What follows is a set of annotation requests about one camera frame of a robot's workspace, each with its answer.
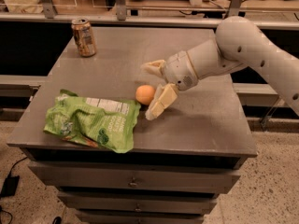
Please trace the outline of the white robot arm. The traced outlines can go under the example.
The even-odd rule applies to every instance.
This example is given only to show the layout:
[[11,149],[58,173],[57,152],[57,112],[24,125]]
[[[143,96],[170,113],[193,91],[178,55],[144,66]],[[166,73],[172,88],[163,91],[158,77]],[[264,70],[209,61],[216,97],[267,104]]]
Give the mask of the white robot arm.
[[299,59],[271,42],[253,22],[233,16],[218,25],[214,38],[166,60],[142,65],[143,70],[166,82],[157,88],[146,119],[157,119],[181,91],[200,80],[246,67],[257,72],[299,114]]

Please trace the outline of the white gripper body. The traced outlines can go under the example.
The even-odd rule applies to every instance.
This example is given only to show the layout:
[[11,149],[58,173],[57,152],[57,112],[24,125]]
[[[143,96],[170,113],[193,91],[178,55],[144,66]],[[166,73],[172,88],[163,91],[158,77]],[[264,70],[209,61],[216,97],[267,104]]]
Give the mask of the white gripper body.
[[198,84],[198,77],[186,51],[169,57],[162,68],[164,80],[175,84],[180,91],[186,91]]

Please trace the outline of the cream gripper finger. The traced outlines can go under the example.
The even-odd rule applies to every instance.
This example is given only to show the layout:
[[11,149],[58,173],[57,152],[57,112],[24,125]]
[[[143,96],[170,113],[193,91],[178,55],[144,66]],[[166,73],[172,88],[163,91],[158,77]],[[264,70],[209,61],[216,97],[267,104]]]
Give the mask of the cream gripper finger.
[[145,113],[147,120],[157,119],[178,98],[178,87],[173,83],[159,85]]
[[154,75],[156,77],[164,77],[162,68],[164,67],[165,60],[156,60],[149,63],[143,63],[141,69],[145,72]]

